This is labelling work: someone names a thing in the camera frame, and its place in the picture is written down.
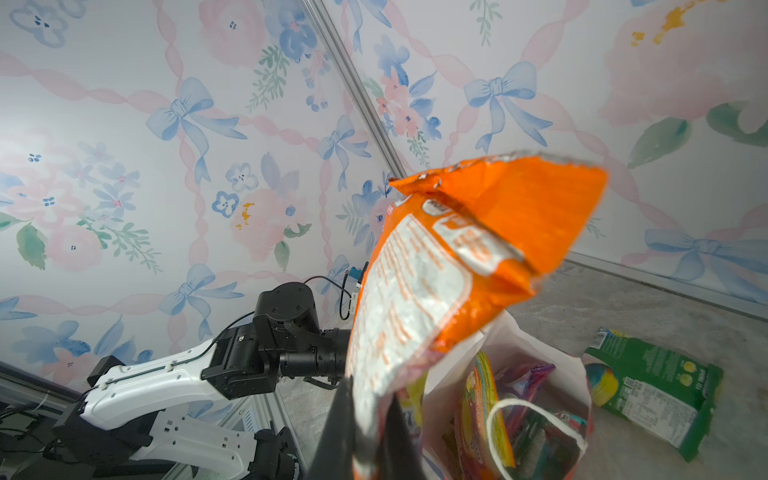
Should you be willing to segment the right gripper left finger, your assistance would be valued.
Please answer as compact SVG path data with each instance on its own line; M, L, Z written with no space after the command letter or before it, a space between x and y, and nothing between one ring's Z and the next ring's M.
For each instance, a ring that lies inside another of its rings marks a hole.
M353 379L343 378L336 389L314 459L308 469L309 480L352 480L356 422Z

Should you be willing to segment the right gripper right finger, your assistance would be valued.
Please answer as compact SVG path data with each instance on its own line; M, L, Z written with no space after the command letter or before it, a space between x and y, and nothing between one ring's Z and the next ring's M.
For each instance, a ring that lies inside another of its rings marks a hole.
M425 480L421 460L417 456L404 414L395 396L386 414L382 440L377 452L381 480Z

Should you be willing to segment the red paper bag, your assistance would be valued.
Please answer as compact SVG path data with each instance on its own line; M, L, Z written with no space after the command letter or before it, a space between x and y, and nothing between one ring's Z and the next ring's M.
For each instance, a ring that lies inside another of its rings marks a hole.
M525 333L508 312L456 346L421 384L428 479L570 479L586 452L592 408L584 366Z

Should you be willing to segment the purple berries candy pack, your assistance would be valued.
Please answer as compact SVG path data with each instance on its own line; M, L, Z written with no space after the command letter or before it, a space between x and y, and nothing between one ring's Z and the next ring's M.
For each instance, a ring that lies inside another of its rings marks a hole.
M546 362L522 363L508 366L495 374L498 397L515 398L533 403L556 366ZM515 435L529 412L526 406L507 407L503 418L507 433Z

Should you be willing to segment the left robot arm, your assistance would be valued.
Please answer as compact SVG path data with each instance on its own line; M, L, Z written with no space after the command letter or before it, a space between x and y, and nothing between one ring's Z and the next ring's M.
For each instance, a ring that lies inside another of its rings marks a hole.
M95 467L162 460L226 479L299 479L303 468L289 428L230 430L173 409L272 393L282 378L332 390L343 377L350 336L348 329L320 328L307 284L284 283L194 348L137 365L100 360L88 390L52 432L77 461Z

